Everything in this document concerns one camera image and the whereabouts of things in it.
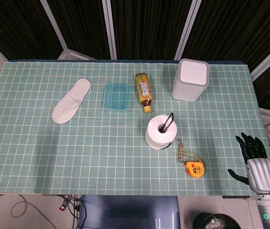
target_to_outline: black trash bin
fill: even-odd
[[[212,219],[221,219],[225,227],[221,229],[241,229],[240,225],[230,216],[225,214],[212,214],[202,212],[198,214],[193,221],[193,229],[206,229],[206,226]]]

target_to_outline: plastic bottle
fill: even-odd
[[[146,73],[139,73],[136,75],[137,90],[139,102],[144,107],[145,112],[151,112],[152,94],[148,75]]]

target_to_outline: toilet paper roll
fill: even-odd
[[[161,133],[159,129],[166,122],[167,115],[159,115],[152,118],[148,124],[148,127],[145,132],[145,140],[153,149],[163,149],[166,148],[177,135],[177,125],[173,121],[166,132]]]

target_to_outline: floor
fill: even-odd
[[[3,61],[0,59],[0,70]],[[57,229],[71,229],[73,217],[68,210],[62,212],[59,207],[62,199],[42,195],[23,195],[26,200],[34,204]],[[222,197],[179,197],[180,219],[182,229],[191,229],[194,217],[199,212],[225,213],[233,217],[242,229],[261,229],[262,224],[258,214],[256,201],[250,199],[222,199]],[[51,224],[30,204],[22,214],[24,204],[13,205],[23,199],[18,195],[0,196],[0,229],[40,229],[52,228]]]

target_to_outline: white slipper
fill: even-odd
[[[59,101],[52,113],[52,119],[57,124],[67,123],[76,114],[82,99],[91,87],[86,79],[78,80],[73,88]]]

